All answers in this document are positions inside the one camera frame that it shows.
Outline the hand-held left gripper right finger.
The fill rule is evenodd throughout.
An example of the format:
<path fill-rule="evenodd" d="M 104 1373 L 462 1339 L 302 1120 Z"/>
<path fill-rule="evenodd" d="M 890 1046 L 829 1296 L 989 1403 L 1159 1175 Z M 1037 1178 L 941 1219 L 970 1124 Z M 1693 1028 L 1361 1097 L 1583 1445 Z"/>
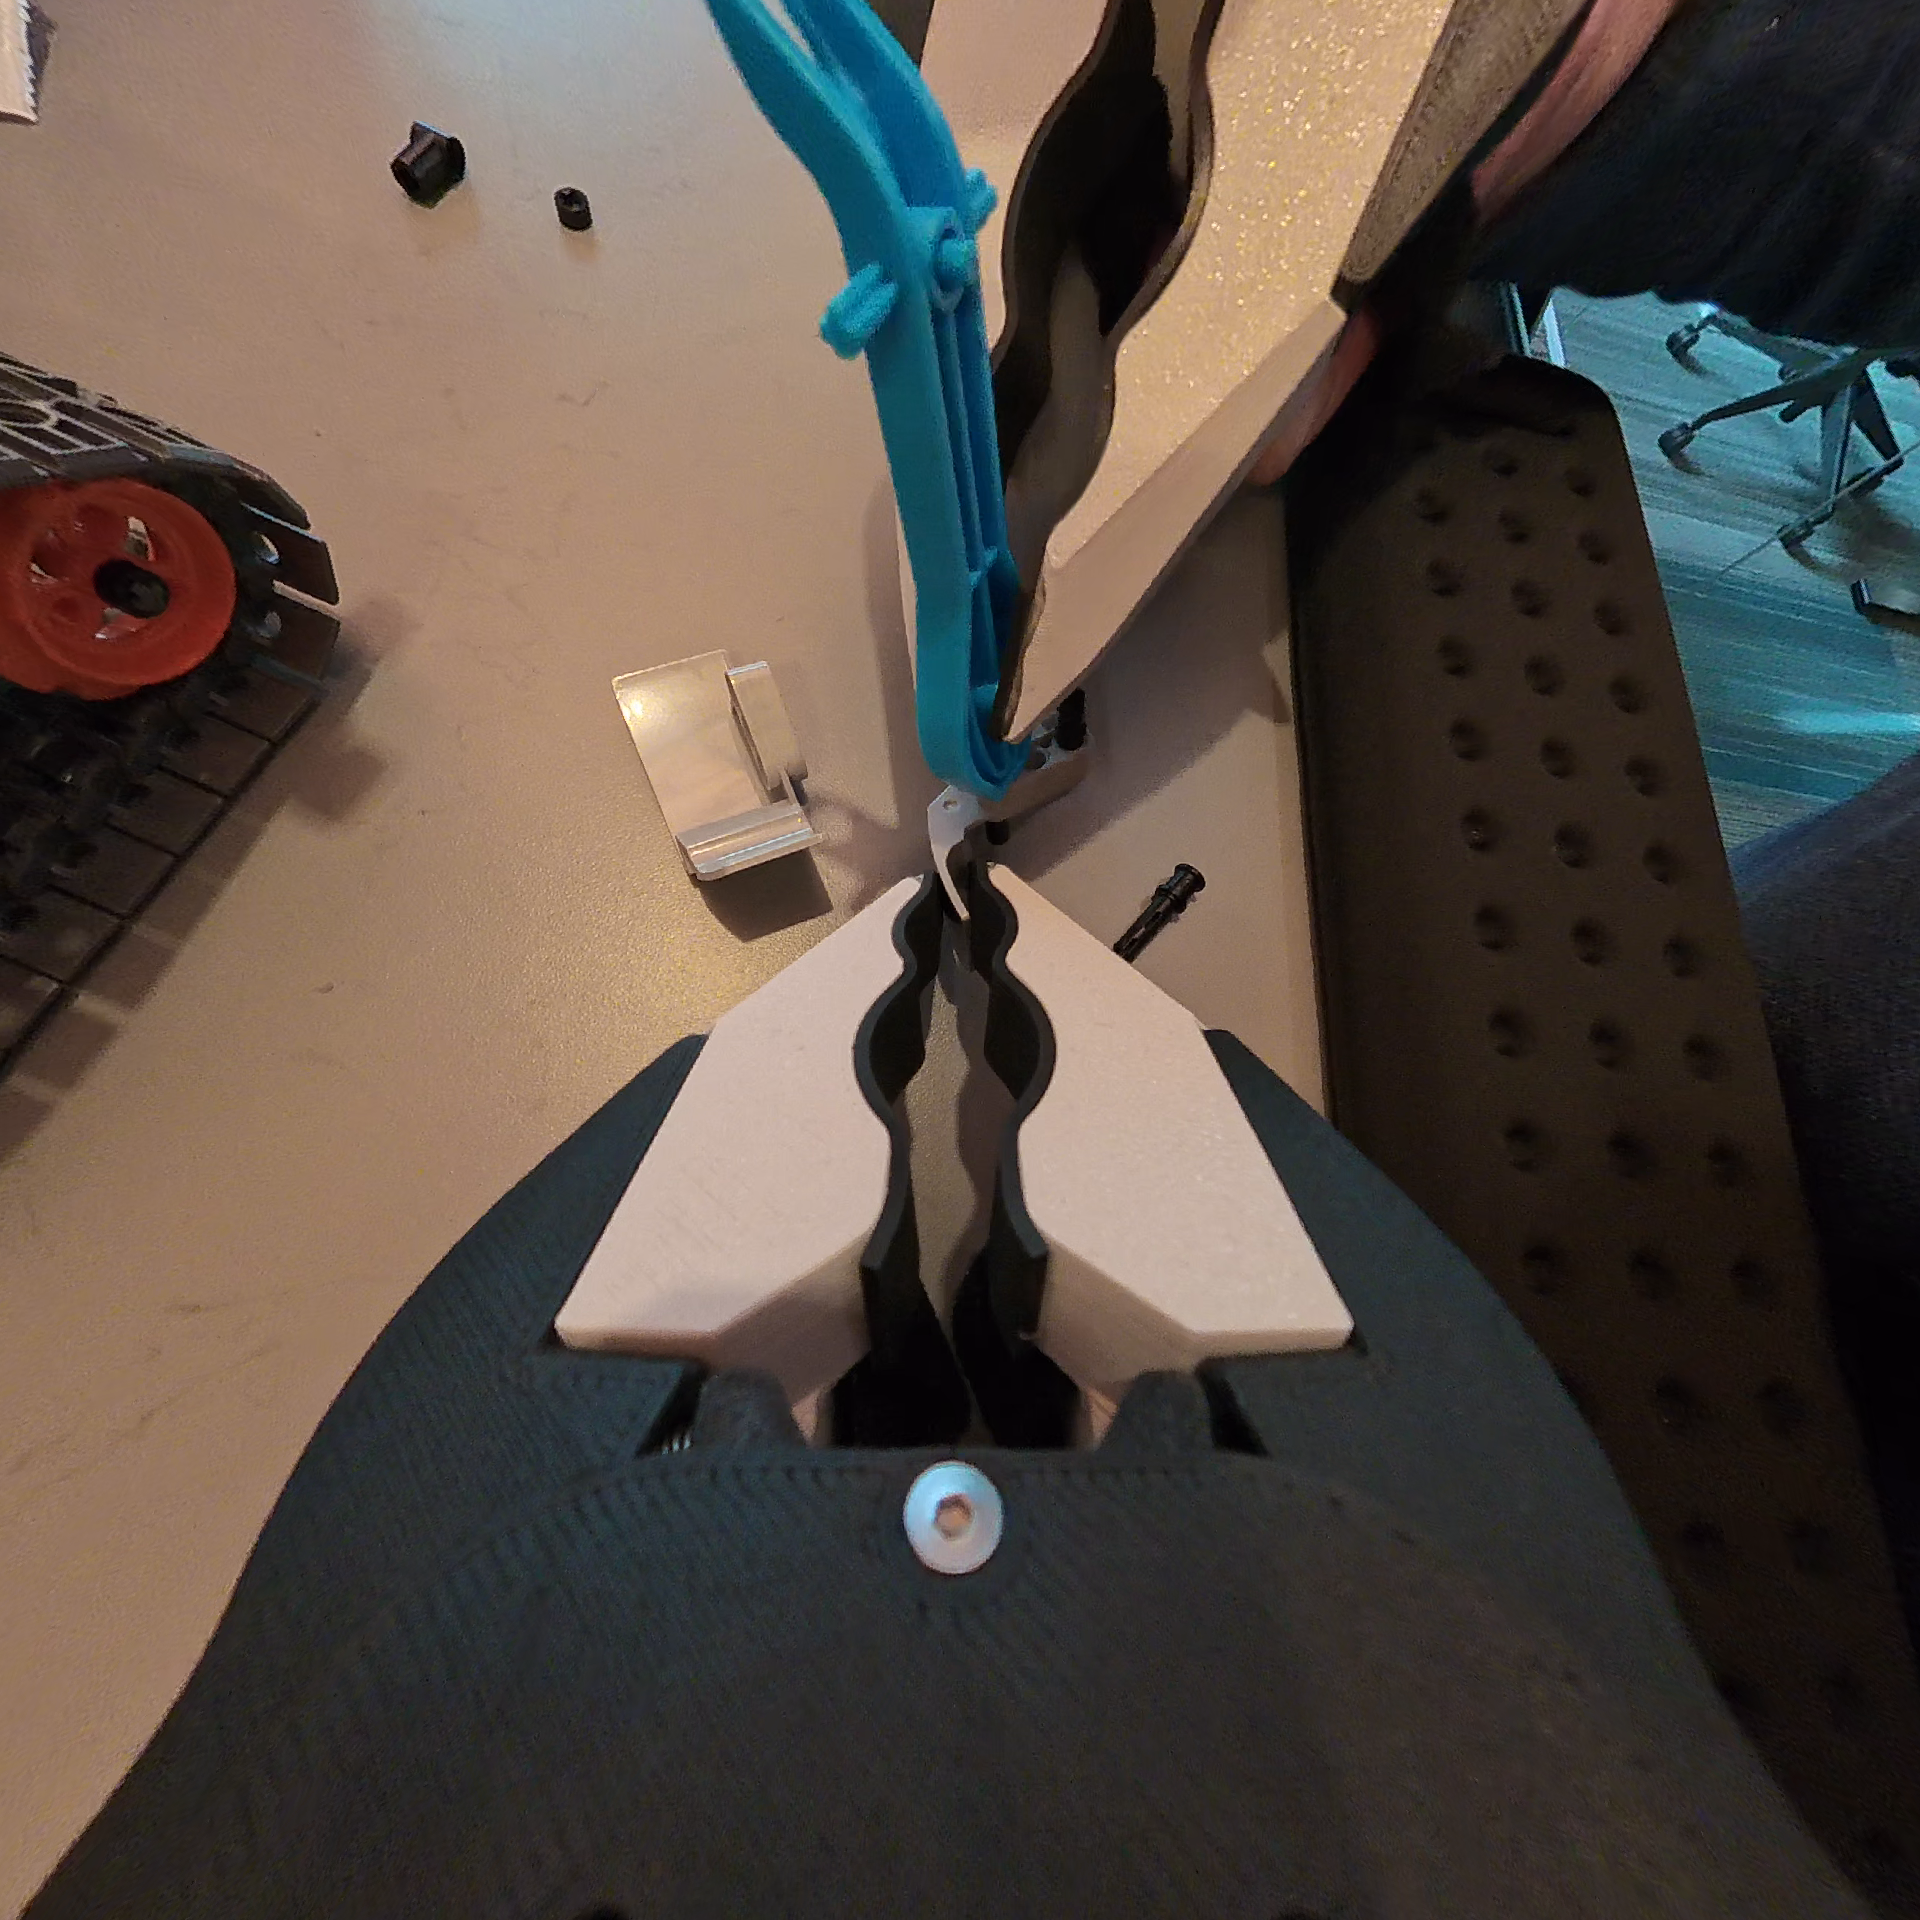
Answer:
<path fill-rule="evenodd" d="M 1353 1313 L 1208 1030 L 1008 869 L 966 880 L 1010 1099 L 959 1362 L 987 1435 L 1067 1447 L 1147 1376 L 1345 1345 Z"/>

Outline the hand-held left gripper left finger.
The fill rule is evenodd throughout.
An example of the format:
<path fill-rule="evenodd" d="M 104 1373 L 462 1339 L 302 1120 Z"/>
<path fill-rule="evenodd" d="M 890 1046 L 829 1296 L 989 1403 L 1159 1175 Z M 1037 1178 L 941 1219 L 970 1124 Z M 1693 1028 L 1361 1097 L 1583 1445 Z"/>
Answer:
<path fill-rule="evenodd" d="M 566 1348 L 766 1373 L 853 1445 L 961 1435 L 901 1111 L 945 924 L 941 883 L 901 880 L 714 1023 L 556 1315 Z"/>

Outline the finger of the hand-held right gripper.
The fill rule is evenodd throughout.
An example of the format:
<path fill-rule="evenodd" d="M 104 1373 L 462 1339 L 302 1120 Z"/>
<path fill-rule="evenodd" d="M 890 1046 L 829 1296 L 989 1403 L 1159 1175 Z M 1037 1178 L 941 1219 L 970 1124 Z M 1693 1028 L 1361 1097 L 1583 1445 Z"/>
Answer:
<path fill-rule="evenodd" d="M 1105 352 L 1105 426 L 1036 562 L 1004 736 L 1087 676 L 1326 366 L 1345 324 L 1336 281 L 1448 11 L 1215 8 L 1186 217 Z"/>
<path fill-rule="evenodd" d="M 1187 206 L 1147 1 L 939 1 L 920 71 L 995 189 L 979 236 L 1004 515 L 1019 589 L 1112 426 L 1124 317 Z"/>

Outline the teal separator tool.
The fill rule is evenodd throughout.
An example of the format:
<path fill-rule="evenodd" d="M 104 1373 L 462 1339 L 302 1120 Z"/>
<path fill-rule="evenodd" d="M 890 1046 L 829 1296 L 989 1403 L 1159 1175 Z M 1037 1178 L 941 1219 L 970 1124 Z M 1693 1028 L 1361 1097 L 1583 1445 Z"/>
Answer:
<path fill-rule="evenodd" d="M 997 802 L 1025 745 L 995 722 L 1019 591 L 978 245 L 995 189 L 961 162 L 917 66 L 870 6 L 708 1 L 706 11 L 835 228 L 846 281 L 820 333 L 868 364 L 914 586 L 924 762 Z"/>

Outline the grey curved panel assembly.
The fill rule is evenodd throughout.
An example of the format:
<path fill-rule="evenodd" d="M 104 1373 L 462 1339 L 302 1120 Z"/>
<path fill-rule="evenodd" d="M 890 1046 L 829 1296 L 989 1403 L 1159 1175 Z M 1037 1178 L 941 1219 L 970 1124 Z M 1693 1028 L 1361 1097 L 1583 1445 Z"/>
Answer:
<path fill-rule="evenodd" d="M 686 875 L 711 883 L 820 843 L 768 662 L 711 649 L 621 673 L 612 693 Z"/>
<path fill-rule="evenodd" d="M 928 849 L 951 914 L 970 915 L 970 874 L 985 854 L 1041 807 L 1055 803 L 1086 775 L 1087 691 L 1080 685 L 1047 710 L 1023 741 L 1017 777 L 997 798 L 979 798 L 947 783 L 926 805 Z"/>

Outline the person's right forearm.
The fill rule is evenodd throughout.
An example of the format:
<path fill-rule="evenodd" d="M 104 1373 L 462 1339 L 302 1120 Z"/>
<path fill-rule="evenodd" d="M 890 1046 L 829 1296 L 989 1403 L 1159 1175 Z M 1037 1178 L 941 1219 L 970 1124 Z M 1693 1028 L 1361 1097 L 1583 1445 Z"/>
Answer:
<path fill-rule="evenodd" d="M 1918 6 L 1679 6 L 1473 273 L 1915 345 Z"/>

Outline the person's right hand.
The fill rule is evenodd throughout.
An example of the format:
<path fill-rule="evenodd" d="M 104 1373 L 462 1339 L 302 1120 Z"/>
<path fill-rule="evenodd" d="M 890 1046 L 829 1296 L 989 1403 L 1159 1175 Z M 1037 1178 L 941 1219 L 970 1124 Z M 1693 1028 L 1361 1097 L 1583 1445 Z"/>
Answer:
<path fill-rule="evenodd" d="M 1299 396 L 1285 402 L 1246 474 L 1250 488 L 1276 485 L 1308 443 L 1332 422 L 1381 341 L 1409 324 L 1421 294 L 1458 268 L 1452 256 L 1475 252 L 1484 231 L 1518 203 L 1620 94 L 1653 50 L 1677 1 L 1594 1 L 1577 20 L 1543 85 L 1494 147 L 1475 160 L 1465 179 L 1467 226 L 1441 219 L 1438 264 L 1413 264 L 1406 285 L 1388 285 L 1380 273 L 1365 300 L 1348 316 L 1324 368 Z"/>

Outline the black pin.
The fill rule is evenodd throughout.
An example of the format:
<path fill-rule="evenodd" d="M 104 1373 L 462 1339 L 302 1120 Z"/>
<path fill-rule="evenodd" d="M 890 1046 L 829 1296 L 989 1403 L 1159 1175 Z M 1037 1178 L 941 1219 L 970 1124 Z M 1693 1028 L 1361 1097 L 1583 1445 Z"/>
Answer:
<path fill-rule="evenodd" d="M 1205 890 L 1205 875 L 1192 864 L 1179 861 L 1159 880 L 1140 912 L 1115 937 L 1112 949 L 1126 964 L 1138 964 L 1145 948 L 1178 924 L 1189 904 Z"/>

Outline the black perforated chair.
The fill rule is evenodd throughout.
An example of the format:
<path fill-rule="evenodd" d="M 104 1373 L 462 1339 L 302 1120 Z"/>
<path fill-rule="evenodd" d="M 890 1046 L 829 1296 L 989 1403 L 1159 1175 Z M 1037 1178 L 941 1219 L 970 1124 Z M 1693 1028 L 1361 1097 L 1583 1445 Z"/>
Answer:
<path fill-rule="evenodd" d="M 1821 1846 L 1915 1915 L 1915 1653 L 1614 405 L 1396 352 L 1285 534 L 1332 1118 L 1543 1351 Z"/>

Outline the office chair wheeled base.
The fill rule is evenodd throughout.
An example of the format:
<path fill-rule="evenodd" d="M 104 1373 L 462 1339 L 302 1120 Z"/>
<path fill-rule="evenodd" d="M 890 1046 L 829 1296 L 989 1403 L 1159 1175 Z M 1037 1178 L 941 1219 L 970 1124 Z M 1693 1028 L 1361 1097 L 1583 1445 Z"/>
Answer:
<path fill-rule="evenodd" d="M 1779 426 L 1814 420 L 1818 457 L 1811 499 L 1788 513 L 1767 545 L 1793 564 L 1811 564 L 1811 542 L 1830 532 L 1846 510 L 1871 497 L 1905 468 L 1915 468 L 1915 442 L 1901 442 L 1888 411 L 1881 384 L 1918 379 L 1918 348 L 1870 349 L 1830 345 L 1800 335 L 1763 331 L 1746 317 L 1701 304 L 1662 340 L 1682 372 L 1697 372 L 1697 348 L 1717 335 L 1760 355 L 1771 382 L 1748 393 L 1663 426 L 1657 452 L 1677 472 L 1697 472 L 1693 443 L 1716 426 L 1770 418 Z"/>

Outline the person's dark clothing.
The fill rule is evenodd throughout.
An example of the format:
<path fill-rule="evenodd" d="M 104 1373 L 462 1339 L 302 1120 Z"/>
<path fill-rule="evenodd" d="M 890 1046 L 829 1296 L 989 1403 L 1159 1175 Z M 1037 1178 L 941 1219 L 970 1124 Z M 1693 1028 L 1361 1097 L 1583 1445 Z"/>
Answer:
<path fill-rule="evenodd" d="M 1841 1372 L 1881 1495 L 1915 1523 L 1915 758 L 1734 872 Z"/>

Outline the grey orange tracked toy robot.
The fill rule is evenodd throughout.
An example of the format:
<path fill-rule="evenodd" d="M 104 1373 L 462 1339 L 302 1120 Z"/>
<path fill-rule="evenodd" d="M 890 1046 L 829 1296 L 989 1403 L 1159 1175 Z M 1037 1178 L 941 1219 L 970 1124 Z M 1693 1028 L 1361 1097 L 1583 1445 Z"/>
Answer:
<path fill-rule="evenodd" d="M 249 461 L 1 355 L 1 1060 L 325 690 L 327 544 Z"/>

